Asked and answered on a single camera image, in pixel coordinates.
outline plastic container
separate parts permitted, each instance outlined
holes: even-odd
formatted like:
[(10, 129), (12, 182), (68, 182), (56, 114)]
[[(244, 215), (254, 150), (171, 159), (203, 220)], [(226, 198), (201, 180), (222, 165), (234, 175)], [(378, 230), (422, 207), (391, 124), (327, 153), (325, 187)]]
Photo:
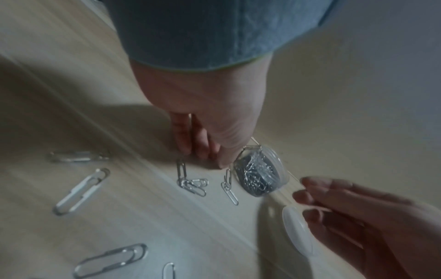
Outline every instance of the plastic container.
[(274, 192), (289, 181), (279, 156), (267, 146), (245, 146), (233, 168), (240, 185), (255, 197)]

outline container lid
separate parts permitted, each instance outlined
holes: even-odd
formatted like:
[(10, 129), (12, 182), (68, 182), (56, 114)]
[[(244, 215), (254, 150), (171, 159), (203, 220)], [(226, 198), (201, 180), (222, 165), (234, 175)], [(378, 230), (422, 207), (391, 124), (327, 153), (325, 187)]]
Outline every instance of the container lid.
[(317, 255), (317, 248), (312, 240), (308, 224), (294, 206), (286, 206), (282, 211), (283, 224), (289, 239), (295, 248), (305, 257)]

